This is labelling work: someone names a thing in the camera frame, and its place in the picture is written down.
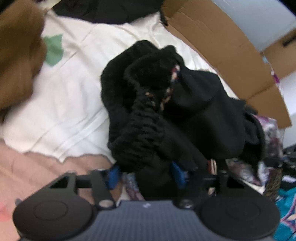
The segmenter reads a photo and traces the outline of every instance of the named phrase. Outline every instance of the white fabric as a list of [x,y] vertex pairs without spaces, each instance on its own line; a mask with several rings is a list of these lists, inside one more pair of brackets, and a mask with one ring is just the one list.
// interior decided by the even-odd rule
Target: white fabric
[[[190,69],[215,73],[195,51],[169,33],[159,13],[131,24],[92,24],[46,15],[43,36],[62,34],[64,55],[55,66],[44,63],[32,97],[11,109],[3,125],[6,144],[19,152],[37,152],[61,162],[68,156],[102,154],[107,148],[109,119],[101,100],[100,75],[106,64],[138,40],[158,48],[174,45]],[[222,81],[229,96],[236,97]]]

